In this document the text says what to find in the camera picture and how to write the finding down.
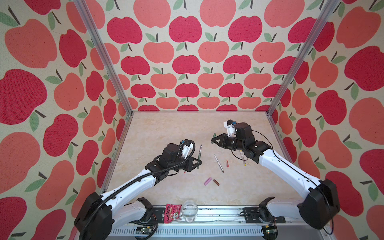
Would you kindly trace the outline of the aluminium right rear frame post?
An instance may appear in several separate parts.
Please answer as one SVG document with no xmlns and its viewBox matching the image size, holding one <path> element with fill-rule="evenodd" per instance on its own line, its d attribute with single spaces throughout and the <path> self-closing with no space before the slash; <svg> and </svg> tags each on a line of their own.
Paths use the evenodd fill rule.
<svg viewBox="0 0 384 240">
<path fill-rule="evenodd" d="M 320 33 L 324 29 L 326 23 L 328 22 L 329 17 L 334 13 L 334 11 L 337 9 L 338 4 L 341 1 L 326 1 L 323 9 L 320 12 L 319 17 L 316 19 L 314 26 L 312 27 L 306 41 L 303 43 L 303 47 L 299 50 L 299 54 L 297 55 L 296 59 L 293 62 L 292 67 L 290 68 L 288 74 L 286 77 L 284 77 L 283 82 L 276 94 L 276 96 L 273 98 L 270 107 L 267 111 L 267 117 L 271 117 L 274 110 L 278 106 L 279 102 L 281 101 L 281 98 L 283 97 L 285 91 L 288 89 L 288 86 L 290 82 L 293 80 L 294 76 L 298 72 L 300 66 L 304 62 L 307 54 L 312 49 L 315 41 L 318 39 Z"/>
</svg>

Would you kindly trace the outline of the pink snack packet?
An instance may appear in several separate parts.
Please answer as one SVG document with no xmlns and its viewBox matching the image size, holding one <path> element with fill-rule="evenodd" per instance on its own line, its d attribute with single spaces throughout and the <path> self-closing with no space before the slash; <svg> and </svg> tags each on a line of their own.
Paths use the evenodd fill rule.
<svg viewBox="0 0 384 240">
<path fill-rule="evenodd" d="M 170 224 L 180 219 L 182 205 L 167 204 L 164 212 L 164 223 Z"/>
</svg>

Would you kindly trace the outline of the pink pen cap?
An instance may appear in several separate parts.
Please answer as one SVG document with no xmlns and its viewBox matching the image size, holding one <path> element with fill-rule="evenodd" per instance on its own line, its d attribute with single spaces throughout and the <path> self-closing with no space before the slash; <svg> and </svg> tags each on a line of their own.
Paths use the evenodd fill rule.
<svg viewBox="0 0 384 240">
<path fill-rule="evenodd" d="M 212 180 L 213 180 L 213 178 L 208 178 L 208 179 L 204 182 L 204 185 L 207 186 Z"/>
</svg>

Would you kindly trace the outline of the white silver pen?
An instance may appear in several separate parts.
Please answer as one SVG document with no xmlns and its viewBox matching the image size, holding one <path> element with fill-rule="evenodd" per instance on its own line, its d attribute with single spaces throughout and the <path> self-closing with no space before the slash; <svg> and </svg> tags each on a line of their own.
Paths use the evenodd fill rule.
<svg viewBox="0 0 384 240">
<path fill-rule="evenodd" d="M 214 154 L 214 158 L 215 158 L 215 160 L 216 160 L 216 162 L 217 162 L 217 164 L 218 164 L 218 166 L 219 166 L 221 172 L 224 173 L 225 171 L 224 171 L 224 169 L 223 169 L 223 167 L 222 167 L 220 161 L 218 160 L 218 158 L 217 158 L 217 156 L 216 156 L 215 154 Z"/>
</svg>

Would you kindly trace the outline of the green pen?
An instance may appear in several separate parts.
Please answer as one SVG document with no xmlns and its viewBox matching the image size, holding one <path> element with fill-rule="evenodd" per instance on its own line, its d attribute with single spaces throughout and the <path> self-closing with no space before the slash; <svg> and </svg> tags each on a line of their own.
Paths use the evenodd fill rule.
<svg viewBox="0 0 384 240">
<path fill-rule="evenodd" d="M 199 154 L 198 154 L 198 160 L 200 161 L 201 160 L 201 155 L 202 155 L 202 145 L 200 145 L 200 148 L 199 148 Z"/>
</svg>

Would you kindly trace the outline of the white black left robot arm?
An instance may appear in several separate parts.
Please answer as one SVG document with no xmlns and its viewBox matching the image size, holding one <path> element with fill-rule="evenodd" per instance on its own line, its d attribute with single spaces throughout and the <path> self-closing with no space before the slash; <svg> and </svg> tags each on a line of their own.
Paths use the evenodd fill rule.
<svg viewBox="0 0 384 240">
<path fill-rule="evenodd" d="M 122 225 L 140 220 L 147 222 L 153 206 L 138 196 L 168 177 L 170 171 L 191 172 L 200 166 L 202 161 L 193 156 L 195 150 L 196 144 L 192 140 L 185 139 L 178 145 L 167 144 L 162 154 L 149 162 L 135 178 L 101 195 L 89 194 L 74 221 L 79 239 L 104 240 Z"/>
</svg>

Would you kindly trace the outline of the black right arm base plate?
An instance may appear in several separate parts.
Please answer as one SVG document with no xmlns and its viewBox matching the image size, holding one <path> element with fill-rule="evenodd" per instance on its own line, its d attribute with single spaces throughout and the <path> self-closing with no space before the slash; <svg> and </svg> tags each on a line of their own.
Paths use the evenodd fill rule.
<svg viewBox="0 0 384 240">
<path fill-rule="evenodd" d="M 247 224 L 284 224 L 284 217 L 273 217 L 267 209 L 264 208 L 243 208 L 240 217 L 244 217 Z"/>
</svg>

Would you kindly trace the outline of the clear glass bowl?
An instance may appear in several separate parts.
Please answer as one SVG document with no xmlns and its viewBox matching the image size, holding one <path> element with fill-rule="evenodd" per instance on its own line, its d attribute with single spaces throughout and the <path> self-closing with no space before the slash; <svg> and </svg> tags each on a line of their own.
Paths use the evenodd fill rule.
<svg viewBox="0 0 384 240">
<path fill-rule="evenodd" d="M 182 204 L 182 216 L 187 223 L 195 221 L 198 214 L 198 205 L 192 201 L 187 200 Z"/>
</svg>

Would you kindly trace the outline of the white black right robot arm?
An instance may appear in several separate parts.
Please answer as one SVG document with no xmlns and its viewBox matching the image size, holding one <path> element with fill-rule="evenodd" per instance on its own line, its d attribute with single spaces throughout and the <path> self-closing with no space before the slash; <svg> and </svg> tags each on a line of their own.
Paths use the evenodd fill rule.
<svg viewBox="0 0 384 240">
<path fill-rule="evenodd" d="M 248 159 L 275 173 L 300 195 L 300 199 L 265 199 L 259 204 L 260 221 L 270 223 L 277 217 L 288 217 L 302 220 L 317 230 L 333 221 L 341 209 L 336 184 L 322 181 L 284 159 L 270 142 L 257 140 L 247 123 L 229 120 L 224 127 L 226 133 L 212 138 L 214 144 L 232 152 L 242 151 Z"/>
</svg>

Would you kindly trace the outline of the aluminium left rear frame post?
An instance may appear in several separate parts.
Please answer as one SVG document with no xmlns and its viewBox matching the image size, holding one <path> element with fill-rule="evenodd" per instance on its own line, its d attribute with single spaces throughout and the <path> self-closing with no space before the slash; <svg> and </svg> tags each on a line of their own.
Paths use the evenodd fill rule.
<svg viewBox="0 0 384 240">
<path fill-rule="evenodd" d="M 117 91 L 117 95 L 120 98 L 123 107 L 125 108 L 127 114 L 129 117 L 133 116 L 133 110 L 132 107 L 128 101 L 128 98 L 125 94 L 125 90 L 123 88 L 123 85 L 120 81 L 120 78 L 112 64 L 112 60 L 110 58 L 110 55 L 107 51 L 107 48 L 105 47 L 105 44 L 103 43 L 99 30 L 97 29 L 96 23 L 92 18 L 92 14 L 87 6 L 86 1 L 79 1 L 79 0 L 74 0 L 74 3 L 77 7 L 77 10 L 91 36 L 91 39 L 95 45 L 95 48 L 98 51 L 98 54 L 101 58 L 101 61 L 105 67 L 105 70 L 107 74 L 109 75 L 113 86 L 115 90 Z"/>
</svg>

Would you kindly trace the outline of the aluminium frame post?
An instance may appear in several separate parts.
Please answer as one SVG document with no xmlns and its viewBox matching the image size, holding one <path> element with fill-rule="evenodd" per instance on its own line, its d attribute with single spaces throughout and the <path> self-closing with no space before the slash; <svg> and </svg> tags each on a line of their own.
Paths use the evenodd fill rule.
<svg viewBox="0 0 384 240">
<path fill-rule="evenodd" d="M 127 114 L 129 117 L 133 116 L 133 110 L 132 107 L 128 101 L 128 98 L 125 94 L 125 90 L 123 88 L 123 85 L 120 81 L 120 78 L 112 64 L 112 60 L 110 58 L 110 55 L 107 51 L 107 48 L 105 47 L 105 44 L 103 43 L 99 30 L 97 29 L 96 23 L 92 18 L 92 14 L 87 6 L 86 1 L 79 1 L 79 0 L 74 0 L 74 3 L 77 7 L 77 10 L 91 36 L 91 39 L 95 45 L 95 48 L 98 51 L 98 54 L 101 58 L 101 61 L 105 67 L 105 70 L 107 74 L 109 75 L 113 86 L 115 90 L 117 91 L 117 95 L 120 98 L 123 107 L 125 108 Z"/>
<path fill-rule="evenodd" d="M 290 82 L 293 80 L 294 76 L 298 72 L 300 66 L 304 62 L 307 54 L 312 49 L 315 41 L 318 39 L 320 33 L 324 29 L 326 23 L 328 22 L 329 17 L 334 13 L 334 11 L 337 9 L 338 4 L 341 1 L 326 1 L 323 9 L 320 12 L 319 17 L 316 19 L 314 26 L 312 27 L 306 41 L 303 43 L 303 47 L 299 50 L 299 54 L 297 55 L 296 59 L 293 62 L 292 67 L 290 68 L 288 74 L 286 77 L 284 77 L 283 82 L 276 94 L 276 96 L 273 98 L 270 107 L 267 111 L 267 117 L 271 117 L 274 110 L 278 106 L 279 102 L 281 101 L 281 98 L 283 97 L 285 91 L 288 89 L 288 86 Z"/>
</svg>

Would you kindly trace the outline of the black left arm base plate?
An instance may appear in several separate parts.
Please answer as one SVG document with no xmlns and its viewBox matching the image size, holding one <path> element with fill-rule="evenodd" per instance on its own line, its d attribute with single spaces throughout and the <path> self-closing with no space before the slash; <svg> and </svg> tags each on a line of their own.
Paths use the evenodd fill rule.
<svg viewBox="0 0 384 240">
<path fill-rule="evenodd" d="M 165 207 L 154 207 L 151 210 L 147 210 L 144 216 L 136 222 L 144 224 L 163 224 L 165 222 Z"/>
</svg>

